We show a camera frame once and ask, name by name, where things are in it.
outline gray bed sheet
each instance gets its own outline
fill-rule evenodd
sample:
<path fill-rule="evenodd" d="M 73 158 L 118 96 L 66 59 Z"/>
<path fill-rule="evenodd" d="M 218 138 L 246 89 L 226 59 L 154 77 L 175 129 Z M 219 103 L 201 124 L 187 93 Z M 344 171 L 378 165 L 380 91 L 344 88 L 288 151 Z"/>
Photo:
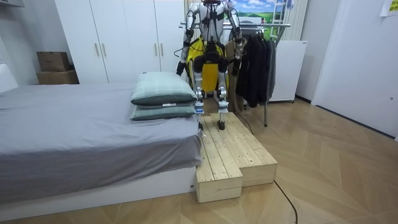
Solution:
<path fill-rule="evenodd" d="M 196 117 L 131 121 L 133 87 L 41 85 L 0 93 L 0 203 L 198 165 Z"/>

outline cardboard box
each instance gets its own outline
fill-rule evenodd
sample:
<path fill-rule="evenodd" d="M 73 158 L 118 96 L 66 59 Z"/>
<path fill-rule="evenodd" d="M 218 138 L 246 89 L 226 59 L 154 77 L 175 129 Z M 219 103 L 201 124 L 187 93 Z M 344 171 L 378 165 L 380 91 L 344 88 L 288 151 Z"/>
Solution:
<path fill-rule="evenodd" d="M 66 52 L 37 52 L 42 72 L 66 72 L 69 70 Z"/>
<path fill-rule="evenodd" d="M 76 70 L 66 72 L 39 72 L 36 75 L 40 85 L 79 84 Z"/>

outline robot leg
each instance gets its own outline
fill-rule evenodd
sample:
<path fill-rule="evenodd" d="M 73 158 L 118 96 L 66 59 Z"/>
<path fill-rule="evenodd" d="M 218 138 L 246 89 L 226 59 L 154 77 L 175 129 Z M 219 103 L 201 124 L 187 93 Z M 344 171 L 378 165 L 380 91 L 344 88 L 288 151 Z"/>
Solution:
<path fill-rule="evenodd" d="M 204 56 L 197 56 L 193 60 L 193 91 L 196 93 L 198 100 L 195 103 L 195 111 L 198 115 L 199 128 L 203 130 L 203 125 L 201 123 L 201 115 L 204 113 L 203 110 L 203 96 L 204 91 L 201 89 L 202 81 L 202 71 L 203 64 L 205 63 Z"/>
<path fill-rule="evenodd" d="M 220 120 L 218 121 L 218 128 L 220 130 L 225 129 L 224 116 L 228 113 L 228 102 L 226 101 L 226 72 L 228 69 L 228 59 L 225 57 L 220 57 L 218 60 L 218 113 L 220 114 Z"/>

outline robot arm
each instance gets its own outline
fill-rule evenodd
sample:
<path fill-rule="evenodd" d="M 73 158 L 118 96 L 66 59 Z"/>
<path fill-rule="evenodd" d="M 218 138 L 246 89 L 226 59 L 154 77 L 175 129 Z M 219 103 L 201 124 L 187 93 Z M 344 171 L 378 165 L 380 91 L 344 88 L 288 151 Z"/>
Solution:
<path fill-rule="evenodd" d="M 243 53 L 243 40 L 238 13 L 231 2 L 224 2 L 224 13 L 228 15 L 229 22 L 232 25 L 232 34 L 237 45 L 235 48 L 235 59 L 240 60 Z"/>
<path fill-rule="evenodd" d="M 181 51 L 181 59 L 178 63 L 177 74 L 181 75 L 187 63 L 188 51 L 193 37 L 193 29 L 195 27 L 196 14 L 199 12 L 199 3 L 192 3 L 187 13 L 186 27 L 184 33 L 183 48 Z"/>

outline white bed frame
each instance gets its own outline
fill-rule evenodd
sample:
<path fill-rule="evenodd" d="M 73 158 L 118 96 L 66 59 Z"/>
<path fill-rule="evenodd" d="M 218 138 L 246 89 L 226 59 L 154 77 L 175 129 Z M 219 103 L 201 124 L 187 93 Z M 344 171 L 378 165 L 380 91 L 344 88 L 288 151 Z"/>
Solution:
<path fill-rule="evenodd" d="M 0 206 L 0 222 L 115 203 L 193 192 L 195 167 L 154 174 L 126 184 Z"/>

